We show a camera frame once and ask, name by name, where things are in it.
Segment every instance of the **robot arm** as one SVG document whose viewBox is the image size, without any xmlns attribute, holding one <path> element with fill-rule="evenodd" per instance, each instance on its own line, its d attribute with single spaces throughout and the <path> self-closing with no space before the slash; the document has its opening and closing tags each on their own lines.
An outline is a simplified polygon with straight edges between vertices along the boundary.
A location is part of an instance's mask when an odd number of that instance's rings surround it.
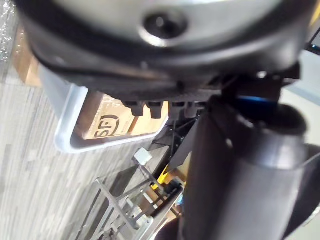
<svg viewBox="0 0 320 240">
<path fill-rule="evenodd" d="M 69 82 L 136 116 L 145 104 L 159 116 L 163 101 L 172 119 L 206 106 L 184 215 L 166 239 L 288 234 L 310 162 L 304 119 L 278 100 L 289 70 L 299 71 L 316 0 L 15 3 L 35 56 Z"/>
</svg>

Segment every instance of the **metal bar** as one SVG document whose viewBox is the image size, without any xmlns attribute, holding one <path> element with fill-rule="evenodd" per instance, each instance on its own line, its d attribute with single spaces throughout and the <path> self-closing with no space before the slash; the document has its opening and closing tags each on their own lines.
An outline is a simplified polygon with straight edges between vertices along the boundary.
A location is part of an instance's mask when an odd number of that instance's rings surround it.
<svg viewBox="0 0 320 240">
<path fill-rule="evenodd" d="M 139 228 L 136 226 L 135 222 L 132 219 L 128 218 L 126 213 L 119 206 L 118 202 L 112 196 L 112 194 L 107 190 L 107 188 L 99 181 L 99 179 L 95 180 L 96 184 L 98 184 L 99 188 L 103 192 L 103 194 L 108 198 L 110 205 L 114 207 L 114 209 L 123 217 L 123 220 L 128 226 L 130 226 L 133 230 L 138 230 Z"/>
<path fill-rule="evenodd" d="M 109 205 L 109 207 L 106 209 L 98 227 L 95 229 L 94 234 L 91 238 L 91 240 L 98 240 L 101 237 L 101 232 L 100 229 L 103 227 L 103 225 L 105 224 L 106 221 L 109 220 L 111 214 L 113 213 L 114 207 L 111 206 L 111 204 Z"/>
<path fill-rule="evenodd" d="M 135 191 L 137 191 L 138 189 L 142 188 L 144 185 L 146 185 L 146 184 L 149 183 L 149 182 L 150 182 L 149 179 L 143 181 L 142 183 L 140 183 L 139 185 L 137 185 L 137 186 L 134 187 L 133 189 L 131 189 L 131 190 L 125 192 L 124 194 L 116 197 L 115 200 L 116 200 L 116 201 L 120 201 L 121 199 L 127 197 L 128 195 L 133 194 Z"/>
<path fill-rule="evenodd" d="M 177 122 L 174 121 L 173 122 L 173 129 L 171 129 L 171 131 L 172 131 L 172 142 L 171 142 L 171 149 L 170 149 L 170 158 L 172 158 L 173 155 L 174 155 L 174 147 L 175 147 L 175 139 L 176 139 L 176 124 L 177 124 Z"/>
<path fill-rule="evenodd" d="M 150 210 L 152 210 L 152 212 L 153 212 L 153 210 L 154 210 L 154 205 L 156 205 L 157 202 L 159 202 L 160 200 L 161 200 L 161 199 L 160 199 L 160 197 L 159 197 L 159 198 L 157 198 L 155 201 L 153 201 L 152 203 L 150 203 L 149 207 L 148 207 L 146 210 L 142 211 L 141 213 L 139 213 L 139 214 L 134 218 L 134 221 L 136 222 L 136 221 L 138 221 L 143 215 L 147 215 L 147 213 L 150 212 Z"/>
</svg>

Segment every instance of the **clear plastic bin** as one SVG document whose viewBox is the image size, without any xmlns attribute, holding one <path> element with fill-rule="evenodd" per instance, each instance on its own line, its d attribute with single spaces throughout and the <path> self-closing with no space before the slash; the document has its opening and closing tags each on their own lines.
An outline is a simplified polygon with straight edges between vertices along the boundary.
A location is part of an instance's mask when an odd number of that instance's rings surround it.
<svg viewBox="0 0 320 240">
<path fill-rule="evenodd" d="M 57 149 L 64 153 L 78 154 L 88 151 L 103 149 L 115 145 L 151 139 L 158 135 L 168 121 L 163 122 L 160 129 L 151 134 L 130 136 L 129 134 L 119 137 L 94 140 L 83 140 L 75 133 L 75 126 L 85 102 L 88 89 L 71 84 L 44 66 L 39 67 L 39 77 L 43 84 L 44 91 L 59 119 L 54 136 L 54 143 Z"/>
</svg>

